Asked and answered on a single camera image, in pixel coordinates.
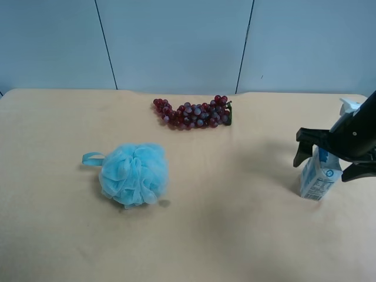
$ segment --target bunch of grapes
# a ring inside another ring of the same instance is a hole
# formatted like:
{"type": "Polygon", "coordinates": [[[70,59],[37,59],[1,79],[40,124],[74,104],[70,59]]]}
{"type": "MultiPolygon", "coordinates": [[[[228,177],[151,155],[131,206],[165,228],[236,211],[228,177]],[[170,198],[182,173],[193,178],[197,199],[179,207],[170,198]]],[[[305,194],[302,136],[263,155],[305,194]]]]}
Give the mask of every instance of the bunch of grapes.
{"type": "Polygon", "coordinates": [[[177,110],[173,110],[168,100],[155,99],[153,101],[157,113],[165,123],[180,129],[195,127],[217,127],[218,125],[231,125],[231,101],[226,96],[215,96],[210,103],[193,104],[187,102],[177,110]]]}

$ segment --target light blue wall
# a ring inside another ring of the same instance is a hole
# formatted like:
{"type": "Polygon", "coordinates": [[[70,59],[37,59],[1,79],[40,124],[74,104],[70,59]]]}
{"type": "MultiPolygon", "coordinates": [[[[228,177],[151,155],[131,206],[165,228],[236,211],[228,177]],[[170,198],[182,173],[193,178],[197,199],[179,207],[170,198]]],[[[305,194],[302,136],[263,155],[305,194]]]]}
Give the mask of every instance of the light blue wall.
{"type": "Polygon", "coordinates": [[[115,84],[93,0],[0,1],[0,91],[115,84]]]}
{"type": "Polygon", "coordinates": [[[238,93],[372,94],[375,0],[255,0],[238,93]]]}
{"type": "Polygon", "coordinates": [[[119,89],[229,94],[252,0],[98,0],[119,89]]]}

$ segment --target blue bath pouf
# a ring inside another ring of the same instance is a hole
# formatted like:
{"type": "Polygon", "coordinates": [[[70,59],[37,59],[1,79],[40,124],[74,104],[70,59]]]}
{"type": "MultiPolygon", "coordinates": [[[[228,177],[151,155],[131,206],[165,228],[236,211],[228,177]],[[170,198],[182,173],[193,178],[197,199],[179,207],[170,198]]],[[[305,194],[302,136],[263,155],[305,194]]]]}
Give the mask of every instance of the blue bath pouf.
{"type": "Polygon", "coordinates": [[[166,192],[169,178],[165,151],[157,144],[124,144],[104,159],[82,156],[82,163],[88,166],[102,166],[99,173],[102,194],[124,204],[126,209],[143,203],[155,204],[166,192]]]}

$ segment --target blue carton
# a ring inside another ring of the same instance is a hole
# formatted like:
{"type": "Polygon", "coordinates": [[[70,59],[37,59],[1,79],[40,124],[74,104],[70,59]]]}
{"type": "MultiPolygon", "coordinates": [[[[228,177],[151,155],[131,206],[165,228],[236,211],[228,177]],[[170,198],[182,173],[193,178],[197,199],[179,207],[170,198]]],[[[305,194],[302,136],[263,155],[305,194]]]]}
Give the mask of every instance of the blue carton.
{"type": "Polygon", "coordinates": [[[341,175],[339,158],[316,147],[300,175],[300,196],[320,201],[341,175]]]}

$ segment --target table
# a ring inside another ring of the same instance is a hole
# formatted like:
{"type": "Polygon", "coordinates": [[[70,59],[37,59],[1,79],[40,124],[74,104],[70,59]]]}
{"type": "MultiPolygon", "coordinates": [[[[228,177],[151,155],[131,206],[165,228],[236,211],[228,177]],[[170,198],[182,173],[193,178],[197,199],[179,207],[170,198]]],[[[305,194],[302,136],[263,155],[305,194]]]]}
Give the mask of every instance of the table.
{"type": "Polygon", "coordinates": [[[245,93],[233,125],[161,126],[154,98],[122,90],[16,89],[0,100],[0,281],[374,281],[376,179],[300,198],[300,127],[330,128],[340,97],[245,93]],[[164,146],[168,193],[125,210],[82,155],[164,146]]]}

